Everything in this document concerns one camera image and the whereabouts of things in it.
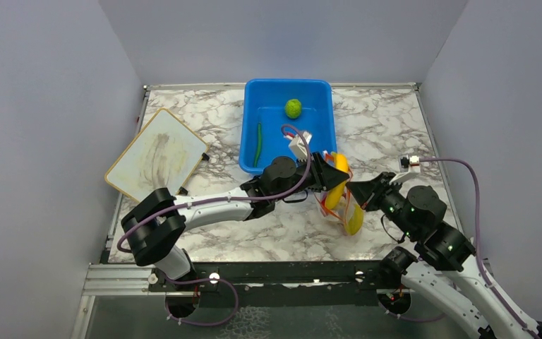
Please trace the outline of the clear zip bag orange zipper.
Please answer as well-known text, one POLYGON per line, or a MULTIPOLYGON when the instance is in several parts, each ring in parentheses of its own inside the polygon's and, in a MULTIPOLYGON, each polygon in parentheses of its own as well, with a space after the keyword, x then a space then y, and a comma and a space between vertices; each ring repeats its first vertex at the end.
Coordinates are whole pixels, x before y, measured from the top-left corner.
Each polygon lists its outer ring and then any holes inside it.
MULTIPOLYGON (((353 174, 350 170, 348 160, 343 154, 336 152, 328 153, 327 151, 324 151, 323 157, 333 167, 347 172, 350 176, 347 182, 351 181, 353 174)), ((318 209, 322 216, 331 219, 336 225, 340 225, 344 231, 345 210, 350 205, 354 205, 355 203, 358 204, 346 188, 346 185, 343 192, 322 192, 321 194, 313 194, 313 196, 317 201, 318 209)))

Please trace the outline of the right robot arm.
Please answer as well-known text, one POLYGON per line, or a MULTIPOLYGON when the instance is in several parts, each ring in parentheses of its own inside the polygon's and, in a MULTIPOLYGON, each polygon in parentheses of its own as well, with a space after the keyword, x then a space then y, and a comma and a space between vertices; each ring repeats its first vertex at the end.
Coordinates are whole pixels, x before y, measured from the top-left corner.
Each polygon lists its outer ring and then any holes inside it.
POLYGON ((431 186, 400 194, 393 172, 347 188, 366 211, 380 210, 415 244, 414 253, 395 247, 380 262, 379 278, 422 295, 454 320, 470 338, 542 338, 542 321, 523 312, 478 259, 477 249, 444 222, 446 204, 431 186))

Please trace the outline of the blue plastic bin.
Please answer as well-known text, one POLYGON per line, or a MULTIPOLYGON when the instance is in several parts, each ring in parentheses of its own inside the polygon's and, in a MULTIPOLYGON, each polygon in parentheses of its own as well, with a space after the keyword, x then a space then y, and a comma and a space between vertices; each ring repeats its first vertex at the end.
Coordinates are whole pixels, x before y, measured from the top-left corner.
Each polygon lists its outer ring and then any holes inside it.
POLYGON ((278 156, 294 157, 289 140, 281 127, 291 124, 312 134, 309 147, 313 152, 336 151, 336 135, 330 84, 317 79, 255 78, 245 85, 239 166, 258 175, 278 156), (290 119, 284 106, 290 99, 302 104, 302 113, 290 119), (257 143, 257 124, 262 123, 263 145, 257 167, 253 166, 257 143))

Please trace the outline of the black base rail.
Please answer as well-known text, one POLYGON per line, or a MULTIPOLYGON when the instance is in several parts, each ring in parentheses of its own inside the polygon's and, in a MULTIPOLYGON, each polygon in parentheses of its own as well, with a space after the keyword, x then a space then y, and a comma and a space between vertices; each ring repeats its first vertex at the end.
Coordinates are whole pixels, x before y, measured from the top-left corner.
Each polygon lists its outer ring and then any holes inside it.
POLYGON ((378 260, 199 262, 180 283, 152 269, 148 292, 205 308, 376 306, 382 293, 405 286, 378 260))

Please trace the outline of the white board with wooden frame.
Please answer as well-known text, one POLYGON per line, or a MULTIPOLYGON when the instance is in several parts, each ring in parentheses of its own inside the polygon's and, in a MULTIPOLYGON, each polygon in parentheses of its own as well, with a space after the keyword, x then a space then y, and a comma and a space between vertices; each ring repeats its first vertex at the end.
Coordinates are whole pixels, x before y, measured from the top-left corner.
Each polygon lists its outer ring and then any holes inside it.
POLYGON ((159 108, 126 146, 104 180, 121 194, 119 211, 156 189, 176 194, 187 185, 209 145, 169 109, 159 108))

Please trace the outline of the yellow green starfruit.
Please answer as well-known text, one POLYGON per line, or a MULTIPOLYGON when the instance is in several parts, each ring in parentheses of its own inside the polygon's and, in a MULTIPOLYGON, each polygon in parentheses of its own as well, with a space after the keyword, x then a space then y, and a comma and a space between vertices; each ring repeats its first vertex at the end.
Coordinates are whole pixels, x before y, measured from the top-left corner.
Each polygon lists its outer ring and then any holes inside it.
POLYGON ((356 203, 348 206, 345 212, 344 231, 347 235, 355 235, 362 228, 364 212, 356 203))

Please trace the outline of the green lime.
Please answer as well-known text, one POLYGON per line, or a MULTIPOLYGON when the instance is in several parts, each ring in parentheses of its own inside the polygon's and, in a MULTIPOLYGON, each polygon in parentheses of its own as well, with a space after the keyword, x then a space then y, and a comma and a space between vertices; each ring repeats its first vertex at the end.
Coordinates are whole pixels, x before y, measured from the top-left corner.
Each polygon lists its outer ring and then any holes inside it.
POLYGON ((297 119, 302 113, 302 104, 297 99, 290 99, 286 102, 284 106, 284 112, 286 116, 290 119, 297 119))

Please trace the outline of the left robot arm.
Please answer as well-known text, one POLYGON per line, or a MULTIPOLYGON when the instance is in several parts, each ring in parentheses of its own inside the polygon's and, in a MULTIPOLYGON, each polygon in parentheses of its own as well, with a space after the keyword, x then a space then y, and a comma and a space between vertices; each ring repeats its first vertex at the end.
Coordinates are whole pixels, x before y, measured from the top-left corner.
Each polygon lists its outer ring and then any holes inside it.
POLYGON ((261 218, 278 201, 302 191, 324 192, 349 179, 349 173, 314 152, 302 161, 275 158, 260 175, 239 187, 209 196, 174 196, 168 189, 154 190, 121 221, 119 251, 133 255, 137 266, 153 265, 177 290, 193 283, 193 264, 177 246, 180 236, 197 227, 226 221, 261 218))

